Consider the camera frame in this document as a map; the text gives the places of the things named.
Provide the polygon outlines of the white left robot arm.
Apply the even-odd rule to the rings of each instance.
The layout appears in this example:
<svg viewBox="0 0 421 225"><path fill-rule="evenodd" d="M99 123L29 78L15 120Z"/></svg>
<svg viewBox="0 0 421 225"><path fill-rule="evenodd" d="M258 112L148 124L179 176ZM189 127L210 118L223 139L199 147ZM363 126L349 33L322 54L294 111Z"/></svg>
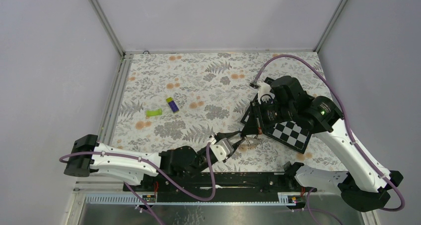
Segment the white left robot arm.
<svg viewBox="0 0 421 225"><path fill-rule="evenodd" d="M89 177L97 173L147 191L153 187L153 177L193 177L217 162L227 161L245 140L239 137L235 141L237 136L239 131L213 134L199 151L182 146L161 152L138 152L108 146L99 142L97 135L88 134L76 140L71 153L59 161L66 164L65 175Z"/></svg>

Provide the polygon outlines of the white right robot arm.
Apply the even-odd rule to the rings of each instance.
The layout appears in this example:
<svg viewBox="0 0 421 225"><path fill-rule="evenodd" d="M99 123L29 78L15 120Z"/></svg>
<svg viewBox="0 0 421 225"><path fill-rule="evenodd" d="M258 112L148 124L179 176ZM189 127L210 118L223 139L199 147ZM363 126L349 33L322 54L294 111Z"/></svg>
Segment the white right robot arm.
<svg viewBox="0 0 421 225"><path fill-rule="evenodd" d="M389 190L397 188L403 175L380 164L346 127L340 108L325 96L311 96L298 79L283 76L269 83L253 82L258 94L250 103L248 120L241 135L279 131L281 123L294 122L314 135L337 156L345 171L312 168L301 162L285 170L285 185L291 191L315 188L340 196L360 212L386 210Z"/></svg>

